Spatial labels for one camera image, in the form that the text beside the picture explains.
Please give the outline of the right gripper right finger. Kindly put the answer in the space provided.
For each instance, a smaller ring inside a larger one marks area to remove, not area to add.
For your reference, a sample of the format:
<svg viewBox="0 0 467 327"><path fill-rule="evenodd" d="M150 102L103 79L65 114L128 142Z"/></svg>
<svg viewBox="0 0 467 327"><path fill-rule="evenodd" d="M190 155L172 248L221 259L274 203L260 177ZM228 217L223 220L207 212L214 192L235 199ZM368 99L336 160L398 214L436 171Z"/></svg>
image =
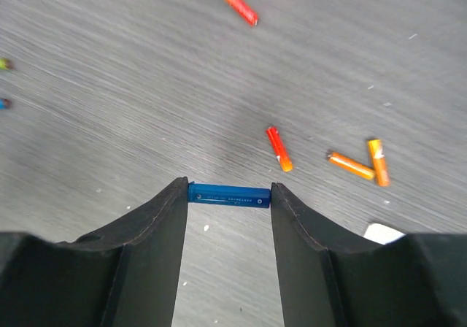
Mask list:
<svg viewBox="0 0 467 327"><path fill-rule="evenodd" d="M381 245L271 187L286 326L464 326L466 236L407 234Z"/></svg>

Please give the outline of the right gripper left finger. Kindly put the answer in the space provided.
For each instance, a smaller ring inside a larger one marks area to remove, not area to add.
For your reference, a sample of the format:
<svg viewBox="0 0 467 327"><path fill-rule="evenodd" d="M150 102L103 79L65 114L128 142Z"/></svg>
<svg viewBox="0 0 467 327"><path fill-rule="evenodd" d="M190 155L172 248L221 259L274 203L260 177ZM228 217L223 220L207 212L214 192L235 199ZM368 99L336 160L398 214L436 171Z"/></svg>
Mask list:
<svg viewBox="0 0 467 327"><path fill-rule="evenodd" d="M3 326L170 326L188 216L179 177L74 242L1 234Z"/></svg>

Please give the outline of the white battery cover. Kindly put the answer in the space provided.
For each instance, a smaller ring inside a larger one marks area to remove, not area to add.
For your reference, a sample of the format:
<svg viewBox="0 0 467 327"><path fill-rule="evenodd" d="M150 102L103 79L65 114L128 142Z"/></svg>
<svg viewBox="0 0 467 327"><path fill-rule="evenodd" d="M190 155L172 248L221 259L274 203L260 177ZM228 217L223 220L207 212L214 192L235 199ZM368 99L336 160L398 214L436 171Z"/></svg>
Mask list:
<svg viewBox="0 0 467 327"><path fill-rule="evenodd" d="M405 236L405 233L400 232L394 228L386 226L381 223L371 223L367 226L363 237L372 242L376 242L381 245L394 242L401 237Z"/></svg>

